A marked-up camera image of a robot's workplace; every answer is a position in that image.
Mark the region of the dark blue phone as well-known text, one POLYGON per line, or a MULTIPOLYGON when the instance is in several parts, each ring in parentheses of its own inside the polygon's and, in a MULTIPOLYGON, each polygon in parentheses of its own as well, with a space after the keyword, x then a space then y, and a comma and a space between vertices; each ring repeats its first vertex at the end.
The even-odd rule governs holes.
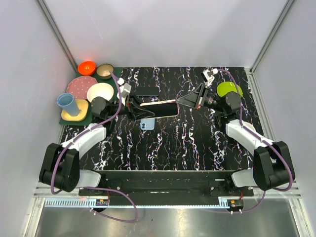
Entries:
POLYGON ((159 88, 158 87, 136 87, 134 93, 138 97, 158 97, 159 88))

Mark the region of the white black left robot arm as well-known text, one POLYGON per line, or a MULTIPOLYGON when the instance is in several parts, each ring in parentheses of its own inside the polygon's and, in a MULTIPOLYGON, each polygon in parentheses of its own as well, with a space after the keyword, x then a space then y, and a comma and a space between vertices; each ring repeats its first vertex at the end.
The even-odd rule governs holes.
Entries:
POLYGON ((49 185, 54 195, 75 189, 83 179, 80 158, 113 131, 118 115, 127 115, 131 120, 155 116, 136 98, 127 99, 123 104, 121 100, 109 102, 100 96, 92 99, 91 114, 94 119, 84 131, 63 144, 52 143, 46 149, 39 181, 49 185))

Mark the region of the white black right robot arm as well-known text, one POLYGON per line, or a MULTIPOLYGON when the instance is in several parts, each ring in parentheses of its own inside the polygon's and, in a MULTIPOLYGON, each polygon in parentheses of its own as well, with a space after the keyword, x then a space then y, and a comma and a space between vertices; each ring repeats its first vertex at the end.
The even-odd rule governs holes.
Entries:
POLYGON ((242 120, 241 97, 237 92, 218 97, 200 84, 193 92, 176 99, 176 103, 196 110, 202 107, 215 110, 219 129, 252 155, 253 167, 235 171, 224 183, 228 195, 235 196, 246 186, 263 191, 287 191, 292 187, 295 172, 287 144, 262 136, 242 120))

